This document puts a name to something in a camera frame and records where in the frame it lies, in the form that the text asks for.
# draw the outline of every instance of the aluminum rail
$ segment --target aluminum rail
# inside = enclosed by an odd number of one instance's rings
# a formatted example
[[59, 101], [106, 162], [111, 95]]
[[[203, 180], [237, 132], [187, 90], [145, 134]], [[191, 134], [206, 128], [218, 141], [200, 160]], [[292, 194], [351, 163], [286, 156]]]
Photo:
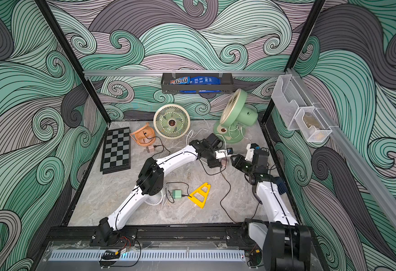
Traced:
[[307, 105], [313, 105], [317, 108], [318, 114], [316, 115], [319, 115], [319, 117], [324, 121], [322, 123], [326, 123], [332, 130], [330, 137], [342, 152], [346, 161], [350, 164], [353, 172], [360, 180], [362, 180], [363, 185], [368, 189], [371, 196], [396, 229], [396, 199], [392, 196], [388, 188], [385, 187], [376, 173], [371, 169], [367, 161], [365, 161], [352, 142], [350, 142], [345, 133], [328, 115], [321, 103], [305, 85], [299, 74], [293, 69], [287, 69], [287, 74], [291, 74], [293, 76], [294, 81], [297, 83], [293, 85], [298, 89], [299, 94], [303, 96]]
[[83, 70], [83, 74], [86, 77], [91, 76], [162, 76], [163, 73], [172, 73], [175, 77], [175, 73], [231, 73], [233, 77], [263, 77], [272, 78], [278, 77], [285, 74], [284, 71], [243, 71], [243, 70], [231, 70], [231, 71], [216, 71], [216, 70]]

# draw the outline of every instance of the wave pattern wallpaper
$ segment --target wave pattern wallpaper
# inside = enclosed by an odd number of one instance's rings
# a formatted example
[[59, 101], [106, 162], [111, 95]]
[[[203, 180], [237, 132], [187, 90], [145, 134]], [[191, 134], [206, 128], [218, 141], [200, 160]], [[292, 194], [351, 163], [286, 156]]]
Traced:
[[0, 0], [0, 270], [29, 270], [106, 123], [33, 0]]
[[[335, 5], [344, 0], [334, 0]], [[49, 0], [84, 69], [279, 70], [314, 0]], [[165, 95], [158, 77], [92, 78], [112, 120], [148, 119], [168, 103], [218, 119], [229, 95]], [[237, 78], [264, 112], [276, 78]]]
[[[396, 0], [325, 7], [296, 71], [396, 198]], [[396, 271], [396, 231], [332, 140], [269, 131], [299, 214], [332, 270]]]

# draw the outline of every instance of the chessboard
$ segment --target chessboard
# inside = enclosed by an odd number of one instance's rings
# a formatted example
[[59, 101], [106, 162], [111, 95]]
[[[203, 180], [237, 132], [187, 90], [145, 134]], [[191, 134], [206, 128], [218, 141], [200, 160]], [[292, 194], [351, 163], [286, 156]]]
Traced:
[[106, 132], [100, 171], [103, 174], [130, 169], [130, 129]]

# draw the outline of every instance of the fan base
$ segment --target fan base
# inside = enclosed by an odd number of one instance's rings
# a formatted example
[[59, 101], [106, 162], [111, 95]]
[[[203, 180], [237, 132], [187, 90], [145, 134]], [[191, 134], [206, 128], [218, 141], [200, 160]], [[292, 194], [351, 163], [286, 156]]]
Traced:
[[242, 133], [240, 132], [238, 127], [240, 127], [240, 129], [242, 129], [242, 132], [244, 134], [245, 133], [244, 127], [237, 126], [237, 125], [233, 124], [227, 129], [225, 127], [222, 127], [220, 125], [219, 121], [217, 121], [215, 123], [215, 126], [213, 127], [213, 132], [219, 138], [222, 139], [222, 137], [223, 137], [225, 139], [225, 142], [227, 142], [227, 144], [233, 144], [233, 143], [238, 143], [238, 142], [242, 141], [242, 139], [243, 139]]

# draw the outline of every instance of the blue snack bag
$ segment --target blue snack bag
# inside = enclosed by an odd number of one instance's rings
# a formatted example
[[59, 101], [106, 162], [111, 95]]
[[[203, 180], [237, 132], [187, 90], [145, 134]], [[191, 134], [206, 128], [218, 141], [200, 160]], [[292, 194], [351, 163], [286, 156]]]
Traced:
[[169, 82], [169, 84], [189, 84], [190, 81], [191, 81], [191, 78], [189, 76], [185, 76], [185, 77], [173, 79]]
[[191, 78], [190, 84], [221, 84], [221, 80], [213, 76], [197, 76]]

